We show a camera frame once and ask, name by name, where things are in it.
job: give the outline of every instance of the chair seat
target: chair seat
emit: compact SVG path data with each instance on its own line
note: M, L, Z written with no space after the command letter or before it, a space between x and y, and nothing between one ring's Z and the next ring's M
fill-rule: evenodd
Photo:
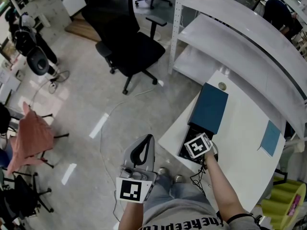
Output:
M165 49L158 42L138 32L121 53L112 54L112 61L122 74L129 77L150 67L164 53Z

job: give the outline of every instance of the person in background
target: person in background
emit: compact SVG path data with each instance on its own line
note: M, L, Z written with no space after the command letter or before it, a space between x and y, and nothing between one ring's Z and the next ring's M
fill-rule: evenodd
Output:
M255 219L241 206L212 150L205 154L205 161L223 220L217 217L208 199L196 186L184 183L181 175L177 175L171 185L167 169L160 168L148 200L144 205L128 202L118 230L259 230Z
M287 6L280 0L268 0L265 4L263 18L286 35L294 26L294 20Z
M9 23L10 26L8 34L8 39L10 41L16 44L17 38L15 36L15 33L20 29L19 24L21 22L21 26L27 28L33 41L34 42L36 41L35 42L36 45L44 51L47 58L53 64L55 65L59 64L59 60L56 57L56 55L53 53L52 49L48 46L48 44L45 42L42 36L34 28L35 20L31 16L27 14L22 14L21 16L19 16L15 8L10 8L5 13L5 20Z

